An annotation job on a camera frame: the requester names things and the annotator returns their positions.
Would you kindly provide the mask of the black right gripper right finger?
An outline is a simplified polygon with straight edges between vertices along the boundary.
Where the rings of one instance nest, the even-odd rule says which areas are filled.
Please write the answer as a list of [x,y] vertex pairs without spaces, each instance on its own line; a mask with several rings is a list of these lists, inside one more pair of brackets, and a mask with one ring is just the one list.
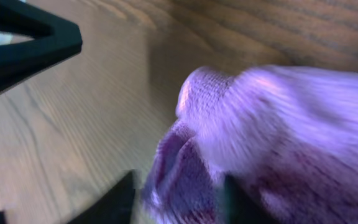
[[231,175],[224,178],[222,206],[225,224],[277,224],[241,189]]

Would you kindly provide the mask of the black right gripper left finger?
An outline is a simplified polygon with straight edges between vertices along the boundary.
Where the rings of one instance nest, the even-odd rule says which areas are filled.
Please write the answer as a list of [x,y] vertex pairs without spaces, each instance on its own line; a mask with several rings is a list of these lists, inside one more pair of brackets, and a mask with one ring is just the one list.
[[99,200],[67,224],[131,224],[134,203],[135,170],[130,170]]

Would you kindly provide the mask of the purple microfiber cloth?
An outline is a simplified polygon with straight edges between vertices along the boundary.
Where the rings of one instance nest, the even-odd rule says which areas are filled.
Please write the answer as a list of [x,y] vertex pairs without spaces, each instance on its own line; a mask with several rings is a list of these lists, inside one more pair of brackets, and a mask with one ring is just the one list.
[[358,223],[358,73],[201,67],[176,114],[141,192],[156,222],[225,223],[231,175],[277,223]]

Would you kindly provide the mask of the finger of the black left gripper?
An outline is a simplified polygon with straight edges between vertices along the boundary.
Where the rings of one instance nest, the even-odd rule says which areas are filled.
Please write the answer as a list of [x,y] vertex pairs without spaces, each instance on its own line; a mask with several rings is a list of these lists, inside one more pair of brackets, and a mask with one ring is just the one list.
[[81,52],[77,24],[30,4],[0,0],[0,31],[31,41],[0,45],[0,94]]

